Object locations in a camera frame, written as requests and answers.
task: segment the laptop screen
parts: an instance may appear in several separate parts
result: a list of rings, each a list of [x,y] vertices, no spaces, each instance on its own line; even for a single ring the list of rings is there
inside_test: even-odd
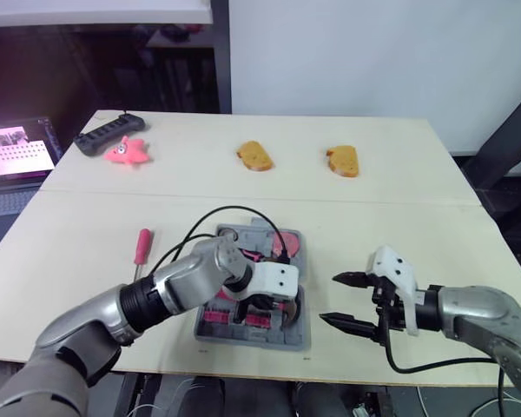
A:
[[[0,126],[0,186],[42,182],[61,155],[46,117]]]

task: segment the screwdriver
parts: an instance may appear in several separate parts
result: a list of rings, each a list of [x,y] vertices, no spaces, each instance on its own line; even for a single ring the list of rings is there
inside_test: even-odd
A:
[[[139,238],[137,239],[137,247],[135,248],[135,275],[133,276],[133,282],[137,281],[139,276],[139,267],[147,263],[147,254],[150,250],[150,243],[152,240],[152,234],[147,228],[142,228],[139,232]]]

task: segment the red screwdriver handle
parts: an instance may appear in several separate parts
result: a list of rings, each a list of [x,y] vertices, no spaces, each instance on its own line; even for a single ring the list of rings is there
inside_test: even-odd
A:
[[[135,265],[143,265],[146,263],[151,238],[152,234],[150,230],[147,228],[141,229],[139,232],[139,240],[137,241],[137,248],[135,249]]]

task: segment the wire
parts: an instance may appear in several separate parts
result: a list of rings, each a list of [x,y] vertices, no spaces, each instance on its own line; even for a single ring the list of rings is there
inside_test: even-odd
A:
[[[126,415],[126,417],[131,417],[135,411],[137,411],[139,408],[145,408],[145,407],[152,407],[152,408],[155,408],[157,410],[161,410],[161,411],[165,411],[166,412],[166,415],[168,415],[169,411],[170,411],[170,408],[172,407],[172,404],[174,403],[174,400],[175,400],[175,396],[177,395],[177,392],[180,390],[181,386],[186,383],[186,382],[189,382],[189,381],[192,381],[194,378],[187,378],[186,380],[183,380],[182,382],[180,382],[177,386],[177,388],[175,389],[174,393],[172,394],[172,398],[168,404],[168,408],[162,408],[162,407],[158,407],[156,406],[155,404],[141,404],[140,406],[137,406],[135,407],[133,410],[131,410],[128,415]],[[191,391],[192,389],[196,389],[196,388],[202,388],[202,387],[205,387],[204,385],[193,385],[191,384],[191,386],[189,387],[188,391]]]
[[[164,255],[162,255],[162,258],[160,258],[158,260],[158,262],[153,266],[153,268],[150,270],[150,272],[148,274],[151,275],[154,272],[156,272],[158,267],[160,267],[162,265],[162,263],[166,260],[166,258],[168,258],[176,250],[178,250],[178,249],[182,250],[183,247],[186,245],[186,243],[194,241],[195,239],[199,239],[199,238],[202,238],[202,237],[216,237],[216,236],[211,235],[209,233],[200,233],[198,235],[194,235],[194,236],[190,236],[190,237],[185,238],[183,241],[179,242],[177,245],[175,245],[173,248],[171,248],[168,252],[166,252]]]
[[[513,400],[512,398],[504,398],[504,401],[515,402],[516,404],[521,405],[521,400]],[[471,414],[469,414],[469,417],[476,417],[476,415],[478,413],[480,413],[484,408],[487,408],[488,406],[490,406],[491,404],[494,404],[495,402],[498,402],[498,398],[492,398],[491,400],[488,400],[484,404],[482,404],[482,405],[478,406],[477,408],[475,408],[474,410],[472,410]]]
[[[417,372],[428,371],[429,369],[434,369],[436,367],[449,367],[450,365],[459,365],[462,363],[496,363],[495,360],[491,358],[457,358],[450,359],[447,361],[433,362],[427,363],[425,365],[420,365],[418,367],[398,367],[396,362],[392,356],[392,344],[390,342],[390,328],[388,326],[388,312],[387,308],[383,308],[382,310],[382,325],[384,328],[384,347],[386,349],[386,358],[388,359],[388,363],[390,367],[399,374],[415,374]]]
[[[126,415],[126,417],[131,417],[135,413],[135,411],[137,411],[139,408],[145,408],[145,407],[152,407],[152,408],[156,408],[157,410],[165,411],[164,408],[158,407],[154,404],[141,404],[140,406],[137,406],[133,410],[131,410],[129,412],[129,414]]]
[[[282,237],[280,230],[276,227],[276,225],[272,222],[272,220],[270,220],[268,217],[263,215],[260,211],[257,211],[254,208],[250,208],[250,207],[246,207],[246,206],[222,206],[219,208],[215,208],[212,211],[209,211],[203,217],[201,217],[197,221],[197,223],[195,223],[195,225],[188,231],[187,235],[185,236],[185,238],[183,240],[184,241],[187,240],[193,234],[193,232],[195,232],[195,230],[199,227],[199,225],[205,219],[207,219],[209,216],[213,215],[214,213],[218,213],[219,211],[228,210],[228,209],[245,210],[245,211],[249,211],[251,213],[258,215],[259,217],[262,217],[262,219],[264,219],[270,225],[270,227],[274,229],[274,232],[277,234],[278,239],[280,240],[280,243],[281,243],[281,255],[284,255],[285,257],[287,257],[287,246],[286,246],[286,243],[284,242],[284,238]],[[183,249],[183,247],[178,249],[178,251],[174,255],[174,258],[172,258],[172,261],[175,261],[178,258],[182,249]]]
[[[500,367],[498,372],[498,411],[500,413],[500,417],[505,417],[504,412],[504,376],[505,372]]]
[[[426,411],[425,402],[423,401],[423,395],[420,393],[420,387],[417,387],[417,396],[419,397],[420,407],[423,409],[423,414],[425,417],[430,417],[428,412]]]
[[[512,400],[520,401],[520,402],[521,402],[521,399],[520,399],[520,398],[514,397],[513,395],[511,395],[511,394],[508,393],[507,391],[504,391],[504,395],[505,395],[507,398],[511,398]]]

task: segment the laptop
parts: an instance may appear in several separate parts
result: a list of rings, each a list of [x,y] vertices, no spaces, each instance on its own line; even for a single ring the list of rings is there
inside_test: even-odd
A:
[[[0,240],[61,157],[48,117],[0,124]]]

